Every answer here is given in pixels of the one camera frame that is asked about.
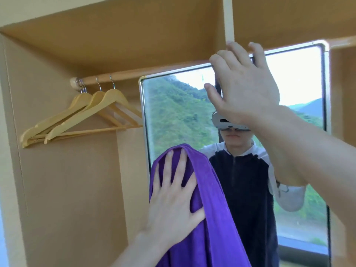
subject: wooden rod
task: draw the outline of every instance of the wooden rod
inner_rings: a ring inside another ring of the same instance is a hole
[[[70,85],[77,91],[80,91],[81,85],[88,86],[88,85],[98,84],[98,82],[107,83],[111,81],[120,81],[120,80],[128,80],[128,79],[135,79],[135,78],[138,79],[141,76],[151,75],[151,74],[165,72],[165,71],[171,71],[171,70],[185,68],[185,67],[191,67],[194,65],[205,64],[208,62],[209,62],[208,60],[201,60],[201,61],[193,61],[193,62],[184,62],[175,65],[168,65],[164,67],[147,67],[147,68],[140,68],[134,70],[106,73],[106,74],[101,74],[96,76],[89,76],[85,78],[71,78]]]

